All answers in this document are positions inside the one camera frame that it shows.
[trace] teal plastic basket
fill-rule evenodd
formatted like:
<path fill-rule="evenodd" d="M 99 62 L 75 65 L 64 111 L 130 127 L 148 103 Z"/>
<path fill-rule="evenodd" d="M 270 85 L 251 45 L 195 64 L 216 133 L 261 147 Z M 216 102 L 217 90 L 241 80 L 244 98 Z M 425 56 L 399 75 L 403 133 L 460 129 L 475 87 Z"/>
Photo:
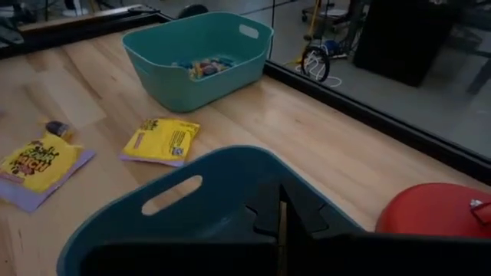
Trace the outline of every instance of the teal plastic basket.
<path fill-rule="evenodd" d="M 145 202 L 193 176 L 203 178 L 196 191 L 154 215 L 142 214 Z M 81 263 L 87 254 L 99 245 L 113 242 L 209 241 L 218 235 L 222 242 L 271 242 L 272 237 L 244 231 L 252 229 L 256 219 L 254 212 L 244 208 L 244 202 L 258 191 L 258 187 L 280 179 L 289 179 L 312 189 L 326 204 L 356 225 L 274 154 L 254 146 L 231 146 L 208 153 L 93 214 L 61 251 L 58 276 L 80 275 Z"/>
<path fill-rule="evenodd" d="M 168 110 L 189 112 L 262 75 L 273 30 L 228 12 L 209 12 L 134 31 L 123 44 L 145 90 Z M 192 79 L 178 61 L 227 57 L 235 67 Z"/>

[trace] gray floor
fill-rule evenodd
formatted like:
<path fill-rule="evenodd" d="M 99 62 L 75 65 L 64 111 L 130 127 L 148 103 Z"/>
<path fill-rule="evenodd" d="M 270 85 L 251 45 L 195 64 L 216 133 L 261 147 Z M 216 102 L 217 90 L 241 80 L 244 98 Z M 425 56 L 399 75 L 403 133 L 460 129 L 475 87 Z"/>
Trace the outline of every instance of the gray floor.
<path fill-rule="evenodd" d="M 120 5 L 119 0 L 110 0 Z M 296 59 L 304 47 L 303 35 L 308 24 L 301 21 L 301 9 L 314 1 L 280 5 L 275 9 L 275 37 L 272 60 L 284 64 Z M 348 0 L 335 0 L 338 8 L 348 6 Z M 185 6 L 201 3 L 213 11 L 246 13 L 248 18 L 266 25 L 272 24 L 272 0 L 124 0 L 124 5 L 144 3 L 175 17 Z M 476 31 L 483 43 L 481 50 L 491 51 L 491 34 Z M 444 48 L 421 87 L 409 87 L 394 80 L 356 68 L 350 61 L 336 61 L 331 76 L 343 84 L 335 89 L 407 123 L 435 133 L 451 142 L 491 157 L 491 81 L 476 96 L 466 89 L 486 62 Z"/>

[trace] black metal frame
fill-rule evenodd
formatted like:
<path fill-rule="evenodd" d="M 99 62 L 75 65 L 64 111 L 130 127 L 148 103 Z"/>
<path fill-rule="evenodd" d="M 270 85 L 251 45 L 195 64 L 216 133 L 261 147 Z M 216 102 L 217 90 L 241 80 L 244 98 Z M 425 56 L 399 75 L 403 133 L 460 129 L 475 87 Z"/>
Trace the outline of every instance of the black metal frame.
<path fill-rule="evenodd" d="M 161 13 L 127 11 L 32 29 L 22 32 L 24 44 L 0 49 L 0 59 L 171 20 L 173 18 Z M 296 74 L 274 61 L 266 61 L 264 73 L 491 186 L 491 159 L 481 154 L 376 110 L 312 79 Z"/>

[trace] black cabinet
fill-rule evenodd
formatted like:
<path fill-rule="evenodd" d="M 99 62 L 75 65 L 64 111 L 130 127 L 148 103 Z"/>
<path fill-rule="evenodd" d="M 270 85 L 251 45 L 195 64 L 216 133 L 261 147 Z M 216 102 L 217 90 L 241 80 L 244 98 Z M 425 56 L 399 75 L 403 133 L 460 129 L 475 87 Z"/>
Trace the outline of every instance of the black cabinet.
<path fill-rule="evenodd" d="M 354 64 L 419 86 L 466 0 L 373 0 Z"/>

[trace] red object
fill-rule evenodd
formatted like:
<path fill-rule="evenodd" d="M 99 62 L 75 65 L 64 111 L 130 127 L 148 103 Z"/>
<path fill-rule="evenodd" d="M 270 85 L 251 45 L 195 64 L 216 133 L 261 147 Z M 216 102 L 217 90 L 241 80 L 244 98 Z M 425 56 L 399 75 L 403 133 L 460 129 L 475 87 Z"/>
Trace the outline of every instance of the red object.
<path fill-rule="evenodd" d="M 483 204 L 472 208 L 471 201 Z M 491 194 L 448 183 L 399 193 L 378 218 L 376 232 L 491 238 Z"/>

